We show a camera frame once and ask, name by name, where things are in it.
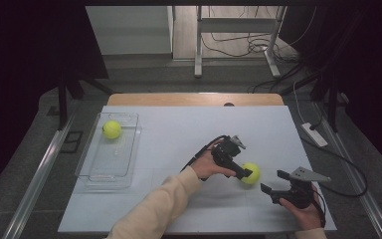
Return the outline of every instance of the metal frame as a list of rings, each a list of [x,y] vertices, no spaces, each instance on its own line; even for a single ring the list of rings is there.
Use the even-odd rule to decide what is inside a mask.
[[[314,104],[314,105],[317,108],[317,110],[320,112],[318,105],[317,104]],[[340,139],[339,134],[333,130],[333,128],[330,126],[327,120],[323,120],[321,124],[325,128],[325,131],[328,137],[330,138],[331,144],[333,145],[334,149],[341,156],[353,162],[342,140]],[[355,191],[361,192],[362,188],[364,187],[362,176],[359,174],[359,172],[355,168],[349,166],[347,163],[343,161],[342,161],[342,166],[344,170],[346,171],[346,174],[348,175]],[[382,239],[382,211],[377,201],[374,199],[373,195],[369,191],[367,191],[363,196],[361,196],[359,200],[364,206],[364,209],[367,212],[368,217],[371,220],[371,223],[376,229],[377,235],[379,236],[379,238]]]
[[[276,65],[273,48],[279,34],[279,29],[284,18],[285,6],[279,6],[278,15],[271,18],[203,18],[202,6],[197,6],[197,44],[195,51],[194,77],[201,78],[203,75],[201,46],[202,33],[271,33],[269,46],[264,48],[266,60],[274,78],[279,78],[281,73]]]
[[[56,131],[39,167],[36,170],[36,173],[34,174],[29,184],[29,187],[24,193],[23,199],[18,205],[18,208],[15,211],[15,214],[12,217],[11,222],[9,223],[2,238],[20,238],[27,220],[29,219],[33,210],[33,207],[40,195],[40,192],[45,185],[46,179],[48,178],[49,172],[52,169],[55,159],[57,158],[62,144],[64,143],[64,139],[67,136],[71,125],[73,124],[74,117],[79,105],[79,101],[73,100],[71,102],[70,110],[72,110],[72,113],[70,114],[67,123],[62,129]]]

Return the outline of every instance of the beige sleeve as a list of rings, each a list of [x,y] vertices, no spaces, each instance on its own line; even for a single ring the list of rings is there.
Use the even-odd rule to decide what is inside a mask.
[[[306,231],[295,232],[297,239],[326,239],[324,228],[315,228]]]
[[[167,226],[184,212],[188,197],[200,186],[190,166],[178,175],[167,177],[161,186],[113,225],[107,238],[160,238]]]

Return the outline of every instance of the yellow tennis ball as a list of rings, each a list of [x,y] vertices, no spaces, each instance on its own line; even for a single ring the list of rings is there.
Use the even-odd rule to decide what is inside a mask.
[[[248,169],[248,170],[251,170],[253,173],[251,173],[250,176],[248,177],[243,177],[241,179],[241,181],[247,183],[247,184],[254,184],[256,183],[259,178],[260,178],[260,169],[259,167],[255,164],[255,163],[252,163],[252,162],[246,162],[243,164],[243,168],[244,169]]]
[[[103,135],[107,138],[113,139],[120,136],[122,132],[122,127],[120,123],[116,120],[108,120],[103,125]]]

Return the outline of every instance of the white power strip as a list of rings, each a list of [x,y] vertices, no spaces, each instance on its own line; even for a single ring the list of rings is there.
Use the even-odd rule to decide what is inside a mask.
[[[301,125],[303,130],[305,130],[306,134],[318,145],[318,146],[326,146],[327,142],[325,139],[317,132],[317,130],[311,130],[311,123],[306,122]]]

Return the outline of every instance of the transparent plastic tray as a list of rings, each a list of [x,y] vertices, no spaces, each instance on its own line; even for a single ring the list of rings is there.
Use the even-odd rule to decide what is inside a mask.
[[[117,120],[122,128],[117,138],[102,133],[108,120]],[[100,113],[83,151],[76,176],[87,190],[119,190],[131,183],[141,127],[138,114]]]

